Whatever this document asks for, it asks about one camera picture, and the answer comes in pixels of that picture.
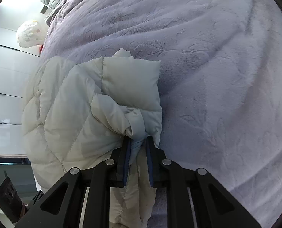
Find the metal screw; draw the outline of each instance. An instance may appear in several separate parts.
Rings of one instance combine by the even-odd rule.
[[[171,163],[172,163],[172,161],[169,160],[169,159],[162,160],[162,164],[164,164],[164,165],[170,165]]]
[[[114,160],[113,159],[108,159],[108,160],[105,161],[105,164],[113,165],[114,164]]]
[[[72,169],[70,169],[70,174],[71,174],[71,175],[78,174],[78,172],[79,172],[79,169],[78,169],[78,168],[72,168]]]
[[[204,169],[204,168],[199,168],[197,170],[197,172],[198,172],[199,175],[202,175],[202,176],[204,176],[207,173],[206,169]]]

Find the white plastic bag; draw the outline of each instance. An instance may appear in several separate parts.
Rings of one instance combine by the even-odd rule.
[[[17,43],[20,47],[27,48],[44,43],[48,27],[36,20],[24,22],[16,32]]]

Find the jacket sleeve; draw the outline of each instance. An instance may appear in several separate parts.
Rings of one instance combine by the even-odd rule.
[[[110,96],[97,94],[91,103],[92,115],[111,131],[139,140],[146,137],[139,109],[119,106]]]

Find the embossed plush blanket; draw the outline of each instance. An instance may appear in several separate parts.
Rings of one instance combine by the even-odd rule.
[[[41,59],[161,60],[159,147],[207,168],[264,228],[282,212],[282,13],[273,0],[63,0]],[[149,227],[166,227],[157,193]]]

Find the red object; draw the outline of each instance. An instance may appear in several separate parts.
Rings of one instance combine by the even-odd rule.
[[[40,47],[40,53],[42,52],[43,46],[44,46],[44,45],[41,45],[41,47]]]

